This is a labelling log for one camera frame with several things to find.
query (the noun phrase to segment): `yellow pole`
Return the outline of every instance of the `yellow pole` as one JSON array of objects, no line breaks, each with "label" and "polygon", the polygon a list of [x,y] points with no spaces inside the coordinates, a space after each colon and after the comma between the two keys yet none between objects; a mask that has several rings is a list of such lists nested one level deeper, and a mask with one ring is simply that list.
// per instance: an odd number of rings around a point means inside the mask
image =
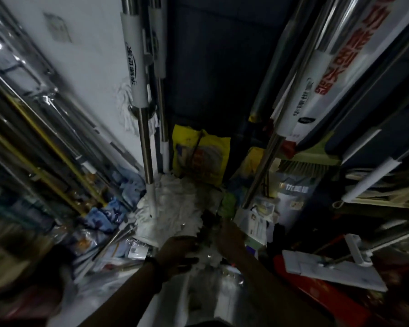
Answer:
[{"label": "yellow pole", "polygon": [[0,143],[5,146],[12,154],[14,154],[22,163],[27,165],[36,175],[40,177],[42,181],[45,182],[56,194],[58,194],[62,199],[64,199],[72,208],[74,208],[82,217],[86,215],[82,207],[79,207],[75,202],[73,202],[63,191],[61,191],[44,173],[29,161],[17,148],[15,148],[5,137],[0,134]]},{"label": "yellow pole", "polygon": [[26,110],[12,97],[6,95],[8,100],[12,105],[18,110],[18,112],[26,119],[26,121],[33,127],[33,129],[39,134],[40,137],[54,150],[54,152],[62,159],[62,161],[70,168],[71,171],[76,175],[77,179],[88,189],[89,193],[95,198],[99,203],[106,206],[106,201],[101,197],[100,194],[91,186],[91,184],[85,179],[85,177],[79,172],[76,166],[71,162],[71,160],[60,150],[60,148],[50,139],[50,137],[38,126],[38,124],[27,114]]}]

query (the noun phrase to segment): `yellow plastic bag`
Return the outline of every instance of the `yellow plastic bag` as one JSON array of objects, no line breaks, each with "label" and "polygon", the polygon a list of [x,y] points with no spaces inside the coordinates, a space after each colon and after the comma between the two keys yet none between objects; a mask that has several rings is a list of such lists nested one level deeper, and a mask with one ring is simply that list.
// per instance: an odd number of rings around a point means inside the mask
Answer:
[{"label": "yellow plastic bag", "polygon": [[175,125],[173,130],[173,170],[178,175],[221,185],[230,153],[230,138],[219,138],[206,131]]}]

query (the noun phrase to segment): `black watch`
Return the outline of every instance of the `black watch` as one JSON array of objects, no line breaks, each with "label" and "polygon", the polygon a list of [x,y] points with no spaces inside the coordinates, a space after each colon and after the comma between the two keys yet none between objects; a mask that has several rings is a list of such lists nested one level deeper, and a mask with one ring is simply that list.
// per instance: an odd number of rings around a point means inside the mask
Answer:
[{"label": "black watch", "polygon": [[153,264],[155,293],[158,294],[162,289],[162,284],[164,283],[164,275],[165,275],[164,268],[159,264],[159,262],[154,257],[147,256],[144,263]]}]

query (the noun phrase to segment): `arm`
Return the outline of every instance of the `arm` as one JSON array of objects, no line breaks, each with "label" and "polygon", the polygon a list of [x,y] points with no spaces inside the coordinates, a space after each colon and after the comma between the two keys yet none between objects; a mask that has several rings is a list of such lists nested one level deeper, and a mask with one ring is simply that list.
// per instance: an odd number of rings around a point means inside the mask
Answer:
[{"label": "arm", "polygon": [[[185,273],[197,258],[185,258],[186,253],[195,247],[195,238],[179,236],[169,238],[156,255],[158,264],[163,269],[163,280]],[[158,292],[157,267],[145,263],[132,275],[101,307],[90,315],[80,327],[106,327],[138,325],[153,296]]]},{"label": "arm", "polygon": [[247,252],[244,237],[233,222],[225,220],[217,241],[218,250],[241,271],[270,323],[284,327],[331,326],[329,319],[301,300]]}]

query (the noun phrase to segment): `hand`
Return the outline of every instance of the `hand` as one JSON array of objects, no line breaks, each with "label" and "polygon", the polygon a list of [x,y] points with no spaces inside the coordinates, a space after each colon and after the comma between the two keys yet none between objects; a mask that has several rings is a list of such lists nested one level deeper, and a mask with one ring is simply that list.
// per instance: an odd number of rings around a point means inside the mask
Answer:
[{"label": "hand", "polygon": [[155,256],[165,271],[164,281],[174,275],[188,272],[193,264],[198,263],[198,258],[185,258],[187,253],[197,248],[196,240],[193,236],[174,236],[165,242]]},{"label": "hand", "polygon": [[238,264],[248,255],[244,244],[245,234],[231,220],[223,218],[220,233],[217,237],[217,248],[230,263]]}]

